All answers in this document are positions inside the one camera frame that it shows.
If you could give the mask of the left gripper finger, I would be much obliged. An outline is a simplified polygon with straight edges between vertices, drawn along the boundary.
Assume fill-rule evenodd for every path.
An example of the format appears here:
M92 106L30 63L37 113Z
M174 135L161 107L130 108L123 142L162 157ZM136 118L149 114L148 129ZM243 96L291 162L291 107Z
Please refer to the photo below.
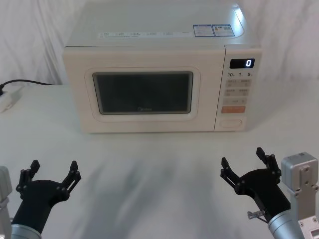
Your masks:
M70 170L65 179L59 184L57 188L61 197L69 197L72 190L81 180L80 172L78 171L78 164L75 160L70 165Z
M38 172L40 168L40 164L38 160L33 160L33 162L30 165L30 168L28 169L22 169L20 171L20 178L19 178L19 183L16 187L16 190L18 192L22 192L23 188L32 181L33 177L35 174Z

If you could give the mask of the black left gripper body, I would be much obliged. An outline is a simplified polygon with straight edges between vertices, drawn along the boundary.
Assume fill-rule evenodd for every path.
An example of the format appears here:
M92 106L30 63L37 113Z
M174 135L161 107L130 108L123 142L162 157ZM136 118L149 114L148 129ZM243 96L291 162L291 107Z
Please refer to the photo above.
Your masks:
M13 218L13 225L23 225L42 233L52 208L68 199L65 181L21 180L16 190L22 203Z

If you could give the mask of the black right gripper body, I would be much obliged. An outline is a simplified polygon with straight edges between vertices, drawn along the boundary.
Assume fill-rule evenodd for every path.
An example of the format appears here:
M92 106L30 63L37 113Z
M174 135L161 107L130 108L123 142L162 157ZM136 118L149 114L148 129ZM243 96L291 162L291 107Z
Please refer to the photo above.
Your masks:
M291 204L279 188L281 170L257 169L236 177L235 192L238 195L251 197L266 222L277 214L289 210Z

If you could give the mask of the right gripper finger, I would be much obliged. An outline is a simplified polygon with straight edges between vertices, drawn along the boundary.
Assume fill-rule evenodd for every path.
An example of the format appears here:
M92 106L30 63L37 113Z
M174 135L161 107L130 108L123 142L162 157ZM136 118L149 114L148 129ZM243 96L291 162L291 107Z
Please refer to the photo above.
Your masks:
M266 165L266 168L271 172L271 174L275 177L276 184L279 184L282 173L277 164L275 155L267 155L261 147L257 147L256 155Z
M229 163L225 157L221 159L222 169L220 170L220 176L224 179L235 191L236 194L242 194L242 184L240 177L234 173L229 166Z

